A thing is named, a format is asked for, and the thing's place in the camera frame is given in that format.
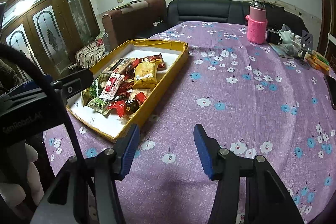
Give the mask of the left hand white glove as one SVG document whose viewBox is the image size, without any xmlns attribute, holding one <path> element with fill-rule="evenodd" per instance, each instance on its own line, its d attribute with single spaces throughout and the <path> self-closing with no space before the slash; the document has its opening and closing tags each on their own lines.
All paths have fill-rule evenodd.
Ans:
<svg viewBox="0 0 336 224">
<path fill-rule="evenodd" d="M 37 151 L 24 141 L 1 153 L 1 213 L 20 220 L 33 216 L 44 196 L 37 160 Z"/>
</svg>

